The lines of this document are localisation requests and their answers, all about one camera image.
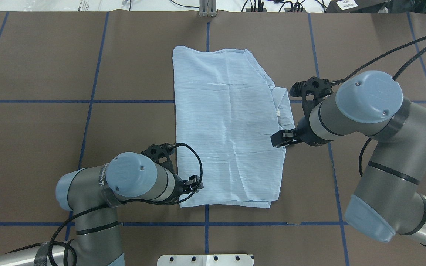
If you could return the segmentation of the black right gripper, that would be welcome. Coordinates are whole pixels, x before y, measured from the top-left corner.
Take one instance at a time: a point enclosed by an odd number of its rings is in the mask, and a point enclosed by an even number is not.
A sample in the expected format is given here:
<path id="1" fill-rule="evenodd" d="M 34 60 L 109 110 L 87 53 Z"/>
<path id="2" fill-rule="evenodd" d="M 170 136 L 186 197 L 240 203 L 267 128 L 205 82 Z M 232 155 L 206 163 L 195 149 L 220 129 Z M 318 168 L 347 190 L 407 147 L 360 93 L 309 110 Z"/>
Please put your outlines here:
<path id="1" fill-rule="evenodd" d="M 271 145 L 279 148 L 299 143 L 306 143 L 309 146 L 323 146 L 328 144 L 328 140 L 320 138 L 312 130 L 309 121 L 303 117 L 299 120 L 298 126 L 295 129 L 282 129 L 270 136 Z"/>

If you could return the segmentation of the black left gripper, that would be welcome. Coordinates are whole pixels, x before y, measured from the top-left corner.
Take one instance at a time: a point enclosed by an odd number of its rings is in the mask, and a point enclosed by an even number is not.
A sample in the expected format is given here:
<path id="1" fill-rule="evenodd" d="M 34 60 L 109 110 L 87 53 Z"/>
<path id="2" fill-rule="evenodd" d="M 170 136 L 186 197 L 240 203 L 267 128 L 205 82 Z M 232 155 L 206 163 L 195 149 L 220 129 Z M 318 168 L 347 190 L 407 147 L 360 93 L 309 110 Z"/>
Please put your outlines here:
<path id="1" fill-rule="evenodd" d="M 198 175 L 192 175 L 188 180 L 183 180 L 178 174 L 173 174 L 174 177 L 174 189 L 172 192 L 173 203 L 179 204 L 188 200 L 188 193 L 197 192 L 199 189 L 203 189 L 202 178 Z M 186 198 L 179 200 L 181 195 L 187 195 Z"/>

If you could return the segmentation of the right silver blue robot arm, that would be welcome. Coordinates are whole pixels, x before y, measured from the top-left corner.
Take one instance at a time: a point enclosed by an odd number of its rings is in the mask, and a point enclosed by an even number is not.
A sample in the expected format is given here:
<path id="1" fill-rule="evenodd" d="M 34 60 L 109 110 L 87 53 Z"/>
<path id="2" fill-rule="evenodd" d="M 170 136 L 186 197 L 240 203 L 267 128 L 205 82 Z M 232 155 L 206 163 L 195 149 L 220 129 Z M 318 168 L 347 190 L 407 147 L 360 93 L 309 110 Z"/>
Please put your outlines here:
<path id="1" fill-rule="evenodd" d="M 345 211 L 346 222 L 380 242 L 403 235 L 426 247 L 426 108 L 404 97 L 395 77 L 365 71 L 346 81 L 312 77 L 292 86 L 304 117 L 271 136 L 273 147 L 322 146 L 359 132 L 377 145 Z"/>

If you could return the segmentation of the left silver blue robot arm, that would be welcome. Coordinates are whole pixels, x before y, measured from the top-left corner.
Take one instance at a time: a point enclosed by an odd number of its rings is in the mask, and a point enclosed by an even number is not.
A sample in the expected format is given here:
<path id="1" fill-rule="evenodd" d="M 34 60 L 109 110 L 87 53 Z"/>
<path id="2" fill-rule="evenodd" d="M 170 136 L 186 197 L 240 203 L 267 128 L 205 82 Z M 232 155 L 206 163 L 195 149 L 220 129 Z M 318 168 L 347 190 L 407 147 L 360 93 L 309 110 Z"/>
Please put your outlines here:
<path id="1" fill-rule="evenodd" d="M 60 178 L 56 199 L 73 215 L 46 242 L 0 256 L 0 266 L 123 266 L 125 253 L 117 208 L 129 202 L 182 203 L 201 189 L 200 174 L 187 180 L 174 173 L 168 154 L 121 153 L 104 165 Z"/>

